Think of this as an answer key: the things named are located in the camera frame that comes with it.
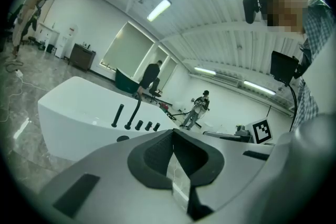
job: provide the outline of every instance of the plaid shirt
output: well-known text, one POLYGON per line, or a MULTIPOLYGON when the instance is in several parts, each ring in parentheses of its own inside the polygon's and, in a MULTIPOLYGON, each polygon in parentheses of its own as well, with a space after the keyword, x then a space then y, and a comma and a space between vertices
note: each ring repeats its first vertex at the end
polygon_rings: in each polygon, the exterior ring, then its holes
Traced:
MULTIPOLYGON (((308 42, 305 42, 301 48, 303 51, 310 50, 310 61, 314 61, 324 44, 330 37, 332 30, 336 24, 332 10, 322 0, 309 0, 308 13, 304 20, 303 27, 306 31, 308 42)), ((299 95, 298 95, 298 111, 293 124, 295 130, 301 123, 317 116, 319 109, 310 95, 310 90, 303 78, 300 78, 299 95)))

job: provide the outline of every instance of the man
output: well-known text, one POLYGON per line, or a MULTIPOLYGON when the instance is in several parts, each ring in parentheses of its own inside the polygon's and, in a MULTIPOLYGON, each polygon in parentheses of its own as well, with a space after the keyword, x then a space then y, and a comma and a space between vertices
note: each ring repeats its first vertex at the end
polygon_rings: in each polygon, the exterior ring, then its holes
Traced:
POLYGON ((160 66, 162 65, 162 61, 159 60, 157 63, 151 63, 147 66, 145 73, 143 74, 142 80, 140 81, 139 88, 136 92, 142 95, 144 89, 147 89, 149 85, 157 78, 160 73, 160 66))
POLYGON ((198 97, 194 102, 194 107, 189 113, 188 117, 184 120, 184 122, 180 125, 180 127, 185 127, 188 123, 189 119, 193 117, 191 123, 187 127, 187 130, 190 130, 196 121, 204 115, 204 113, 208 110, 209 107, 209 91, 204 91, 202 97, 198 97))
POLYGON ((22 38, 22 32, 30 20, 31 16, 34 13, 35 6, 40 2, 41 0, 25 0, 18 16, 17 16, 17 23, 14 27, 13 31, 13 52, 11 59, 15 59, 17 57, 18 53, 18 46, 20 44, 21 38, 22 38))
MULTIPOLYGON (((286 31, 306 34, 307 40, 300 49, 308 65, 314 61, 336 26, 336 18, 323 0, 259 0, 259 4, 262 18, 267 21, 268 26, 282 26, 286 31)), ((302 77, 298 102, 292 130, 317 116, 319 112, 302 77)))

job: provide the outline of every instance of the ceiling light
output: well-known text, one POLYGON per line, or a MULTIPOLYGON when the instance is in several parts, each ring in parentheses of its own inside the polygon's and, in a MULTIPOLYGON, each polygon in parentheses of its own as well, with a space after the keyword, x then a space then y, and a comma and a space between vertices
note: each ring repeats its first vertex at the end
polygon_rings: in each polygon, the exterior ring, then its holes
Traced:
POLYGON ((199 67, 195 67, 195 70, 200 71, 200 72, 204 72, 204 73, 209 73, 209 74, 212 74, 212 75, 216 75, 216 72, 212 71, 212 70, 207 70, 207 69, 203 69, 203 68, 199 68, 199 67))
POLYGON ((169 0, 161 1, 158 6, 148 15, 147 20, 152 22, 157 18, 161 13, 163 13, 167 8, 170 7, 172 3, 169 0))
POLYGON ((262 86, 259 86, 259 85, 257 85, 257 84, 254 84, 254 83, 249 82, 249 81, 247 81, 247 80, 244 81, 244 84, 249 85, 249 86, 252 86, 252 87, 254 87, 254 88, 257 88, 257 89, 259 89, 259 90, 261 90, 261 91, 267 92, 267 93, 269 93, 269 94, 275 95, 275 92, 274 92, 274 91, 268 90, 268 89, 266 89, 266 88, 264 88, 264 87, 262 87, 262 86))

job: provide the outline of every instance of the marble floor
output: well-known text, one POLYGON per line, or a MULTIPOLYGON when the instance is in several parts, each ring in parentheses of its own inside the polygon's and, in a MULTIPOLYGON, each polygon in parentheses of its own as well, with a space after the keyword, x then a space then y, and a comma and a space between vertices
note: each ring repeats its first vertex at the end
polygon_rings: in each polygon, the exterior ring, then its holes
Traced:
MULTIPOLYGON (((7 72, 5 60, 10 54, 10 44, 6 44, 4 52, 0 54, 0 149, 3 158, 16 180, 23 183, 33 192, 38 193, 54 176, 68 168, 73 162, 52 156, 46 147, 41 133, 37 102, 48 91, 66 81, 78 76, 109 90, 130 96, 117 89, 113 82, 92 72, 83 72, 68 65, 67 61, 39 51, 36 46, 21 46, 18 60, 23 66, 9 66, 8 69, 20 69, 23 81, 31 85, 22 84, 15 72, 7 72), (7 119, 8 97, 10 99, 7 119)), ((177 125, 183 121, 178 116, 177 125)), ((181 207, 186 210, 190 181, 173 155, 169 164, 167 177, 174 179, 173 196, 181 207)))

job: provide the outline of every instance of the table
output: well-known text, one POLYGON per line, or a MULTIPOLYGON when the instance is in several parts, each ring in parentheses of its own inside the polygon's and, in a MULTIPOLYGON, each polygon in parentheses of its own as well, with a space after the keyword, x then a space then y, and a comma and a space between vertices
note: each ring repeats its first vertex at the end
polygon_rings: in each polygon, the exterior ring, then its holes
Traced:
POLYGON ((60 32, 47 26, 42 22, 38 22, 38 29, 35 32, 36 41, 41 43, 45 43, 45 50, 47 50, 49 43, 56 45, 57 39, 59 37, 60 32))
POLYGON ((161 130, 178 129, 158 107, 141 102, 131 129, 129 121, 138 101, 80 77, 72 77, 52 89, 38 101, 42 134, 49 152, 55 156, 78 161, 103 146, 117 142, 120 136, 134 138, 161 130), (111 126, 120 104, 124 105, 117 127, 111 126), (139 131, 138 121, 143 121, 139 131), (151 121, 152 128, 144 128, 151 121))

